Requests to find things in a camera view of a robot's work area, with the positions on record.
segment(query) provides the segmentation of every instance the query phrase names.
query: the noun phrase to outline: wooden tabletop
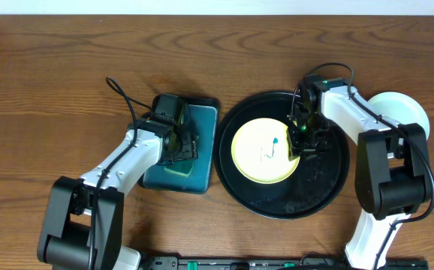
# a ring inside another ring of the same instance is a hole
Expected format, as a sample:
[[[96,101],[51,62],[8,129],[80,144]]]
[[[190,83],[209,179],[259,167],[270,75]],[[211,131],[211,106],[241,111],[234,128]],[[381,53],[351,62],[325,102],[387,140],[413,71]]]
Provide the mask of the wooden tabletop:
[[[217,98],[222,119],[242,99],[290,90],[330,61],[354,67],[365,98],[396,91],[423,106],[434,170],[434,17],[0,16],[0,269],[49,268],[36,250],[53,182],[89,171],[121,142],[131,117],[106,76],[146,104],[165,92]],[[350,151],[344,188],[310,217],[253,214],[213,169],[203,195],[134,188],[122,241],[183,257],[339,254],[360,213]],[[424,258],[434,270],[434,212],[404,225],[388,255]]]

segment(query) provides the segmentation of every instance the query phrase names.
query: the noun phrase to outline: yellow plate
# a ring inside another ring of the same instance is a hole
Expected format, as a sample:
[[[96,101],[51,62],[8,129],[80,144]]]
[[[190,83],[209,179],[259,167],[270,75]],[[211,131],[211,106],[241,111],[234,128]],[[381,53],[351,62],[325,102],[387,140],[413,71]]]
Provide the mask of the yellow plate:
[[[232,139],[232,159],[246,178],[274,184],[290,176],[299,158],[288,160],[287,125],[271,118],[245,123]]]

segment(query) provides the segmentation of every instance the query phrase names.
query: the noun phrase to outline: wood grain surface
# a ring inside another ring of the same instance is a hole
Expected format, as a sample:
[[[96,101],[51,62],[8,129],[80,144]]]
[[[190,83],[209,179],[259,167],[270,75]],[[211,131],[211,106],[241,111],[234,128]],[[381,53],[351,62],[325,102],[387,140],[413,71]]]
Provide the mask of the wood grain surface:
[[[218,98],[222,119],[330,61],[354,67],[366,98],[397,91],[422,104],[434,170],[434,17],[0,16],[0,269],[50,268],[36,250],[53,182],[90,170],[122,140],[131,117],[106,76],[147,104],[164,92]],[[204,195],[133,189],[123,243],[184,257],[339,254],[360,213],[350,150],[344,188],[313,216],[253,214],[213,169]],[[434,270],[434,212],[404,225],[388,255],[425,258]]]

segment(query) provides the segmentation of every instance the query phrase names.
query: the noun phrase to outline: black round tray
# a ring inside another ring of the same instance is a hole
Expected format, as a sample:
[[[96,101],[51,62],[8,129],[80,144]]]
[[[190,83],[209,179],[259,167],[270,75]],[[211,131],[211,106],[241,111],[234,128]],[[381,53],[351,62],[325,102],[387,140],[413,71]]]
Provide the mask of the black round tray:
[[[252,119],[271,118],[289,125],[291,102],[292,93],[286,91],[249,97],[224,117],[215,136],[215,169],[225,189],[242,206],[269,218],[303,218],[318,212],[340,192],[349,168],[347,139],[340,128],[332,127],[332,150],[307,160],[302,157],[281,182],[258,184],[239,172],[231,156],[235,133]]]

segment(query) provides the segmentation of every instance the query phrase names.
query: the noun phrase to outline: white wall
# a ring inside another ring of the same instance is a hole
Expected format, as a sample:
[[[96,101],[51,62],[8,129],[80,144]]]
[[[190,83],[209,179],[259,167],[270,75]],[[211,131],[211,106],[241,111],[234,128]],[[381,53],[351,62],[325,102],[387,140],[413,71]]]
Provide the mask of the white wall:
[[[0,14],[434,15],[434,0],[0,0]]]

